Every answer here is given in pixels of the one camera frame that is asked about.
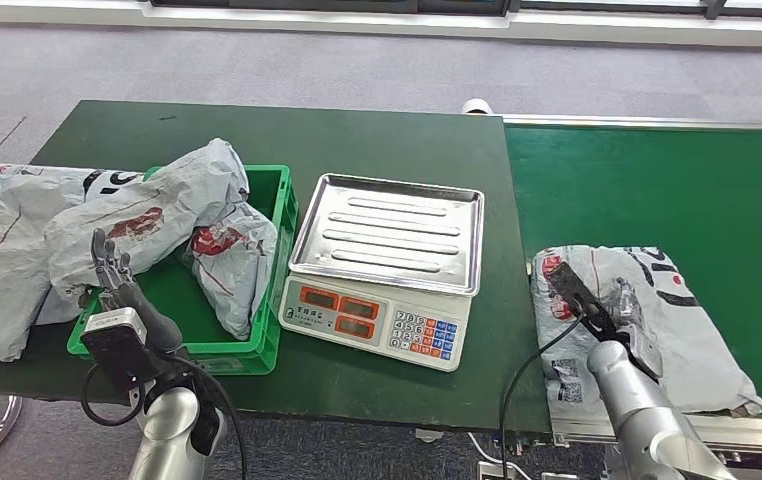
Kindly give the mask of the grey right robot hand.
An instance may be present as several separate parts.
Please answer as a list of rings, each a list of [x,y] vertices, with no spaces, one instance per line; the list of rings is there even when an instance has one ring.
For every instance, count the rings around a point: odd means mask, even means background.
[[[663,360],[656,337],[648,330],[634,287],[623,277],[613,281],[611,318],[626,342],[635,366],[657,382],[663,375]]]

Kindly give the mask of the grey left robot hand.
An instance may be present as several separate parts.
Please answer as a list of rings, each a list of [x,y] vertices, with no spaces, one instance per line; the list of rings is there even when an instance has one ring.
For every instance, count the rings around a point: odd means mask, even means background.
[[[161,354],[176,352],[182,344],[180,329],[147,299],[134,280],[131,255],[118,250],[101,228],[93,231],[90,252],[99,286],[112,308],[130,307],[137,312],[149,348]]]

